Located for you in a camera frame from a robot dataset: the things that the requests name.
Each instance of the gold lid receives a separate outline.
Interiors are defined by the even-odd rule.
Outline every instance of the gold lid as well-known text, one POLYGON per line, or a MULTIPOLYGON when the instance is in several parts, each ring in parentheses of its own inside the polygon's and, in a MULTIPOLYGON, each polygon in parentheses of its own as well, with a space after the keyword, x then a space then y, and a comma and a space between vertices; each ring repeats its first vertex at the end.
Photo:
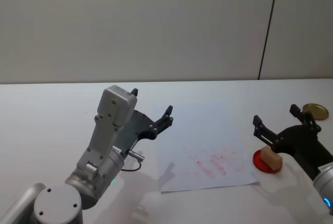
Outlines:
POLYGON ((303 111, 310 112, 315 120, 323 121, 328 118, 328 110, 319 104, 308 103, 303 106, 303 111))

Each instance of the white paper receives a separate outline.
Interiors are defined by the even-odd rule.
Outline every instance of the white paper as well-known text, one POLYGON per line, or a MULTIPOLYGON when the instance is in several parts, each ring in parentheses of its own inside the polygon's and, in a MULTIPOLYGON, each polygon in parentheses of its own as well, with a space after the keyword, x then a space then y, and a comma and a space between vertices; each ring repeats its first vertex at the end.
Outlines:
MULTIPOLYGON (((222 103, 173 105, 171 127, 157 140, 161 192, 197 190, 257 182, 231 113, 222 103)), ((160 117, 164 107, 157 106, 160 117)))

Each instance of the red plate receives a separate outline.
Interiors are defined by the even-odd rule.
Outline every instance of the red plate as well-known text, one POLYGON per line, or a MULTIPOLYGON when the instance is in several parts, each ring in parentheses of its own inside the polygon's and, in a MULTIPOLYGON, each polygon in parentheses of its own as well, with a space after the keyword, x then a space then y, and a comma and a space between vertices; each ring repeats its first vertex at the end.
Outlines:
POLYGON ((256 168, 258 168, 260 171, 264 173, 278 173, 281 170, 282 165, 276 170, 271 169, 266 163, 262 161, 262 159, 260 159, 260 153, 261 150, 257 150, 253 154, 253 164, 255 165, 256 168))

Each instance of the tabletop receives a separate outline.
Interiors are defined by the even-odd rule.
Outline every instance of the tabletop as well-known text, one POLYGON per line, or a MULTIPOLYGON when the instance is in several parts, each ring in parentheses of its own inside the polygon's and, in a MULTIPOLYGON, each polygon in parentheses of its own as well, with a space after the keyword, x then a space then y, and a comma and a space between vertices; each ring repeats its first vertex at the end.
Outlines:
MULTIPOLYGON (((111 85, 0 85, 0 215, 32 184, 55 186, 64 182, 90 141, 99 99, 111 85)), ((318 103, 333 112, 333 79, 117 85, 128 91, 138 88, 136 109, 149 117, 156 105, 166 108, 172 104, 223 99, 221 102, 227 103, 233 112, 228 117, 237 125, 249 155, 263 147, 253 136, 254 115, 279 133, 299 124, 289 113, 291 104, 302 107, 318 103)), ((318 124, 322 128, 319 140, 333 153, 332 118, 318 124)), ((161 194, 156 142, 158 138, 138 143, 136 150, 146 157, 142 169, 121 172, 96 206, 83 212, 85 224, 320 224, 333 220, 312 181, 285 154, 281 172, 268 175, 257 171, 256 185, 161 194)))

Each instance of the wooden block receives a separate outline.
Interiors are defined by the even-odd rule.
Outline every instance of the wooden block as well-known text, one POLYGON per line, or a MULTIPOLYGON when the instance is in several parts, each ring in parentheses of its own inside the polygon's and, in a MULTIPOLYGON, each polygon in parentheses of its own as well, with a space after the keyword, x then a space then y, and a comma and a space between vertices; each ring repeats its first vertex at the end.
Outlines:
POLYGON ((269 146, 261 149, 260 159, 273 170, 277 170, 282 166, 282 157, 274 153, 269 146))

